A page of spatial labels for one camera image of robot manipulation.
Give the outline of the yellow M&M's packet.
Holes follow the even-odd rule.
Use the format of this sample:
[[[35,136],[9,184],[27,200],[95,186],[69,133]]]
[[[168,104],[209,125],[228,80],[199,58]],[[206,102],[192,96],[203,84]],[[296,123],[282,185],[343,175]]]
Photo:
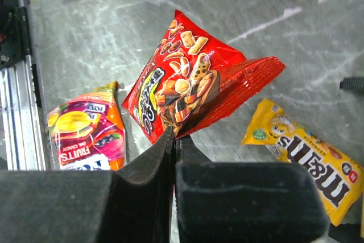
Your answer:
[[[277,160],[305,167],[335,226],[363,192],[359,163],[292,120],[269,99],[258,104],[241,144],[265,146]]]

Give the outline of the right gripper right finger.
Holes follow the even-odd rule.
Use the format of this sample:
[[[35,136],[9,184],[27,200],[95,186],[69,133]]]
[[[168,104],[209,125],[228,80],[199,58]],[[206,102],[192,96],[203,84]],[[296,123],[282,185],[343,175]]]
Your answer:
[[[312,242],[329,221],[307,170],[292,163],[212,162],[176,141],[181,242]]]

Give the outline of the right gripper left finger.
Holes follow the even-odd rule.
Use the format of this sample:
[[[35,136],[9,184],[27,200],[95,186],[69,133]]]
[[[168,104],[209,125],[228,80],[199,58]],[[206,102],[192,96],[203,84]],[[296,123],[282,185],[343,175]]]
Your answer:
[[[174,133],[119,171],[2,171],[2,242],[169,242]]]

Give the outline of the red snack packet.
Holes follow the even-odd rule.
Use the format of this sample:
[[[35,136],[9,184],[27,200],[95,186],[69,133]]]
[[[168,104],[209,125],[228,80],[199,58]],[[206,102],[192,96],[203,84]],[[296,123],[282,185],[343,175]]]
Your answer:
[[[231,115],[284,69],[274,56],[246,58],[176,11],[122,105],[151,143],[169,127],[181,138]]]

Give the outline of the orange Fox's fruits bag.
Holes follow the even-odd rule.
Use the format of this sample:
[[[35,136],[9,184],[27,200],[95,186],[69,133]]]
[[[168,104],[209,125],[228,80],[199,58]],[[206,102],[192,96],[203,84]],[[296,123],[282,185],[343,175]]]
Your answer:
[[[113,81],[54,108],[48,131],[61,170],[120,170],[126,162],[125,127]]]

